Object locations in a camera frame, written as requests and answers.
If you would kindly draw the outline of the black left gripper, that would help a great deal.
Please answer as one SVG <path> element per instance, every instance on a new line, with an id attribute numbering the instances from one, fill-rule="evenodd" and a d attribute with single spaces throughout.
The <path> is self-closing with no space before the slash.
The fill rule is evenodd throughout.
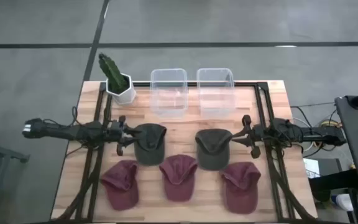
<path id="1" fill-rule="evenodd" d="M 136 128 L 131 128 L 127 124 L 124 125 L 126 121 L 126 117 L 124 115 L 120 116 L 118 119 L 109 120 L 109 126 L 106 130 L 106 142 L 116 142 L 116 154 L 118 156 L 123 155 L 122 143 L 123 143 L 123 133 L 130 135 L 136 135 L 141 133 L 141 130 L 137 130 Z M 139 138 L 136 137 L 125 137 L 124 145 L 129 146 L 135 142 L 137 142 Z"/>

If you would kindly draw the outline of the maroon cap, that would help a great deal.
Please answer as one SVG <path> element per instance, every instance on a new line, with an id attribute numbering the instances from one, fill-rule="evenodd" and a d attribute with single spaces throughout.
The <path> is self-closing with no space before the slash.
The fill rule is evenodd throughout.
<path id="1" fill-rule="evenodd" d="M 258 182 L 261 173 L 253 162 L 235 162 L 220 172 L 223 181 L 223 203 L 232 213 L 253 213 L 259 201 Z"/>
<path id="2" fill-rule="evenodd" d="M 197 168 L 197 160 L 183 154 L 167 157 L 159 165 L 164 192 L 168 200 L 187 202 L 192 198 Z"/>
<path id="3" fill-rule="evenodd" d="M 101 176 L 100 183 L 114 210 L 128 210 L 138 204 L 137 169 L 138 163 L 135 160 L 122 160 Z"/>

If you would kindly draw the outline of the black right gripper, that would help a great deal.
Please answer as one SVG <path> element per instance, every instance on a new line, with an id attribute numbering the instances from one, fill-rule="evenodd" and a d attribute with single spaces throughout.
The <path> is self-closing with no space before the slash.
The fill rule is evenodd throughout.
<path id="1" fill-rule="evenodd" d="M 246 136 L 245 138 L 240 139 L 231 139 L 233 142 L 237 142 L 239 144 L 245 145 L 246 147 L 251 147 L 251 156 L 253 159 L 257 159 L 260 157 L 260 148 L 255 143 L 257 141 L 261 141 L 261 137 L 258 136 L 254 129 L 251 128 L 251 118 L 250 116 L 244 115 L 242 118 L 242 124 L 244 128 L 236 134 L 233 134 L 233 138 L 238 138 L 241 136 Z"/>

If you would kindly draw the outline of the clear plastic bin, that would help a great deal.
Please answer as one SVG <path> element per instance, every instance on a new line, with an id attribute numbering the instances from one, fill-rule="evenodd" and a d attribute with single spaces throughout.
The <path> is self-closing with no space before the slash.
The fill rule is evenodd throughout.
<path id="1" fill-rule="evenodd" d="M 179 117 L 188 109 L 187 72 L 182 68 L 155 69 L 150 74 L 150 108 L 160 116 Z"/>
<path id="2" fill-rule="evenodd" d="M 203 116 L 223 116 L 234 110 L 234 79 L 229 68 L 200 68 L 196 82 Z"/>

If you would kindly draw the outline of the black metal table frame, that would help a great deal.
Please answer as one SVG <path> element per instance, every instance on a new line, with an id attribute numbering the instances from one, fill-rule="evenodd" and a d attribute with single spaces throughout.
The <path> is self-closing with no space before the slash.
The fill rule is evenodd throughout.
<path id="1" fill-rule="evenodd" d="M 249 82 L 241 81 L 236 85 L 236 109 L 223 118 L 202 118 L 199 110 L 198 90 L 189 89 L 188 109 L 181 117 L 158 117 L 150 109 L 150 90 L 145 82 L 135 84 L 136 96 L 130 105 L 111 105 L 113 118 L 126 115 L 129 126 L 141 123 L 159 123 L 167 127 L 167 155 L 186 154 L 195 156 L 195 134 L 200 129 L 223 128 L 238 132 L 241 118 L 248 114 L 254 123 L 260 115 L 274 115 L 276 118 L 291 119 L 292 113 L 284 82 L 281 80 L 262 82 L 268 92 L 255 96 Z M 262 103 L 259 110 L 257 102 Z M 195 191 L 188 202 L 171 202 L 165 198 L 162 174 L 158 167 L 140 167 L 138 171 L 139 203 L 126 211 L 112 209 L 104 187 L 97 183 L 86 192 L 83 206 L 69 218 L 63 213 L 80 190 L 85 167 L 92 169 L 98 156 L 88 153 L 77 142 L 68 145 L 69 156 L 63 163 L 62 174 L 53 206 L 51 219 L 62 223 L 245 223 L 274 222 L 277 209 L 272 196 L 272 184 L 269 176 L 267 156 L 261 154 L 254 164 L 261 172 L 259 180 L 259 202 L 255 212 L 238 215 L 224 208 L 221 192 L 221 178 L 217 172 L 198 170 L 196 172 Z"/>

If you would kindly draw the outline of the white paper sheet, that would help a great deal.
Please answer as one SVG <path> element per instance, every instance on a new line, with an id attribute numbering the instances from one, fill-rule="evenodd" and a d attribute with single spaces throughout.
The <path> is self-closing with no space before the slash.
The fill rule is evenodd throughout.
<path id="1" fill-rule="evenodd" d="M 309 179 L 320 177 L 319 162 L 317 160 L 304 158 L 303 162 Z"/>

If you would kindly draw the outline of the dark green cap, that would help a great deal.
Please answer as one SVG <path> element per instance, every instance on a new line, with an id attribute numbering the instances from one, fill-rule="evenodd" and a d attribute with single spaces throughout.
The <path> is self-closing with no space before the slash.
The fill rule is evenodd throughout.
<path id="1" fill-rule="evenodd" d="M 157 166 L 165 158 L 165 126 L 145 123 L 135 128 L 137 141 L 134 143 L 135 158 L 143 166 Z"/>
<path id="2" fill-rule="evenodd" d="M 197 160 L 204 170 L 218 171 L 229 164 L 232 133 L 226 129 L 203 129 L 196 133 Z"/>

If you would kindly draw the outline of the white hexagonal plant pot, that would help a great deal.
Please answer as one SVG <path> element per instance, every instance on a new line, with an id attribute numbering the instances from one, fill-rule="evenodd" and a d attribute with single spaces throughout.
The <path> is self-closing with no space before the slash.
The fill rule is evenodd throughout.
<path id="1" fill-rule="evenodd" d="M 114 98 L 114 100 L 116 101 L 117 104 L 119 105 L 125 105 L 125 104 L 131 104 L 136 96 L 136 91 L 134 89 L 134 84 L 132 82 L 132 78 L 131 76 L 123 73 L 122 74 L 125 79 L 129 82 L 129 87 L 123 91 L 120 94 L 116 94 L 112 92 L 112 88 L 108 85 L 108 79 L 106 79 L 105 83 L 106 83 L 106 92 L 109 95 L 112 95 L 112 97 Z"/>

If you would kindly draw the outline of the white plastic bottle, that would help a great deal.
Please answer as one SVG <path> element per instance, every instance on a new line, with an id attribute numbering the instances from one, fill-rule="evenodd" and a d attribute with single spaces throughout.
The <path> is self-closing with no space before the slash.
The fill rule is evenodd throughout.
<path id="1" fill-rule="evenodd" d="M 349 194 L 332 195 L 331 200 L 335 205 L 347 212 L 352 212 L 354 210 L 352 206 L 352 200 Z"/>

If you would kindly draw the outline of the green cactus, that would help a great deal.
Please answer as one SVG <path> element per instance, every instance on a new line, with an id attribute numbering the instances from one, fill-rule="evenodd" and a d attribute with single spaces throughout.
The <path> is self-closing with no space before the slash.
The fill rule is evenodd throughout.
<path id="1" fill-rule="evenodd" d="M 108 79 L 107 87 L 109 91 L 118 95 L 126 91 L 129 87 L 129 81 L 120 72 L 115 61 L 104 53 L 100 53 L 98 58 L 99 67 Z"/>

